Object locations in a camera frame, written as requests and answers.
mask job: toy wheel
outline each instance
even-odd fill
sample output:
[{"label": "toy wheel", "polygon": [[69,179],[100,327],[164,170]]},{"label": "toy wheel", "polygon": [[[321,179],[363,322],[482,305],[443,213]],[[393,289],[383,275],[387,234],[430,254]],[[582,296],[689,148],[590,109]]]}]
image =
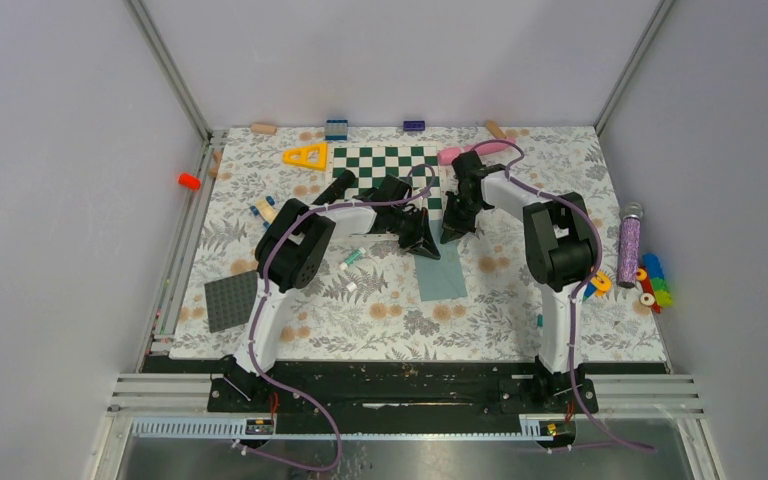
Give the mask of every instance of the toy wheel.
[{"label": "toy wheel", "polygon": [[655,295],[652,295],[651,293],[644,293],[640,296],[640,303],[646,305],[647,307],[655,305]]}]

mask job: gray wall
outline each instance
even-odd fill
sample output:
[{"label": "gray wall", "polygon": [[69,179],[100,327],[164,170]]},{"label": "gray wall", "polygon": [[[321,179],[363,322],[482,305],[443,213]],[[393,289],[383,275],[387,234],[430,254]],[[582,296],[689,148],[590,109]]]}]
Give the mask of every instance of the gray wall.
[{"label": "gray wall", "polygon": [[215,128],[592,124],[658,0],[148,0]]},{"label": "gray wall", "polygon": [[88,464],[198,148],[123,2],[0,0],[0,480]]},{"label": "gray wall", "polygon": [[602,142],[728,477],[768,478],[768,2],[678,2]]}]

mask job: blue box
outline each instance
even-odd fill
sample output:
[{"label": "blue box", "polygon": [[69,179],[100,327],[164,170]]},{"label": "blue box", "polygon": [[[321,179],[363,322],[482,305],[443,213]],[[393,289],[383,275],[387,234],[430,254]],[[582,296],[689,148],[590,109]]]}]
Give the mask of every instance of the blue box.
[{"label": "blue box", "polygon": [[405,120],[404,129],[406,132],[425,131],[425,120]]},{"label": "blue box", "polygon": [[348,140],[348,120],[328,120],[325,122],[325,140]]}]

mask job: pink bottle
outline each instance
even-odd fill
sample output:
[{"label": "pink bottle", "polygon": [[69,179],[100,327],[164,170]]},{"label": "pink bottle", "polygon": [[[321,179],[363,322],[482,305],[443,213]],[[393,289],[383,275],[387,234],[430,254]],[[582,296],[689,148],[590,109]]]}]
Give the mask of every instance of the pink bottle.
[{"label": "pink bottle", "polygon": [[[505,140],[509,142],[516,143],[516,140],[513,138],[506,138]],[[502,143],[502,142],[495,142],[495,143],[488,143],[487,145],[481,145],[480,147],[476,148],[475,151],[479,155],[487,155],[489,153],[496,153],[501,152],[502,150],[508,148],[510,145]],[[437,162],[440,165],[451,165],[452,162],[455,160],[455,158],[458,157],[458,155],[462,154],[463,152],[469,151],[473,145],[467,145],[466,147],[450,147],[450,148],[444,148],[443,150],[440,150],[440,152],[437,153]]]}]

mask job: leaf pattern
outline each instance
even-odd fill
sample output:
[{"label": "leaf pattern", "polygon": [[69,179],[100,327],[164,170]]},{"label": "leaf pattern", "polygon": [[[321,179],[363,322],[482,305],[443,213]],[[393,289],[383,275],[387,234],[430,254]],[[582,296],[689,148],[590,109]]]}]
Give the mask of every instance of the leaf pattern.
[{"label": "leaf pattern", "polygon": [[[582,194],[588,212],[599,220],[604,244],[601,270],[616,275],[619,206],[610,171],[592,127],[519,130],[517,144],[526,157],[513,174],[544,190]],[[254,259],[263,220],[249,207],[269,195],[276,210],[289,198],[310,203],[327,186],[330,172],[289,167],[284,150],[320,142],[320,129],[281,128],[274,136],[232,129],[220,176],[211,194],[206,221],[183,299],[170,356],[220,358],[243,341],[242,327],[211,334],[207,329],[204,284],[227,277],[234,262]],[[310,139],[302,140],[303,133]],[[484,128],[428,128],[406,134],[396,128],[351,128],[356,146],[469,145],[490,138]],[[510,151],[486,157],[506,163]],[[444,190],[457,185],[451,168],[441,176]],[[290,305],[279,344],[283,359],[397,361],[522,361],[540,347],[537,327],[541,297],[525,263],[522,227],[496,209],[483,212],[477,235],[457,246],[466,298],[422,302],[414,260],[394,237],[374,235],[332,239],[317,276]],[[367,254],[342,271],[337,266],[355,249]],[[357,289],[349,292],[346,285]],[[582,306],[581,353],[585,360],[665,359],[654,318],[637,305],[640,289],[613,288]]]}]

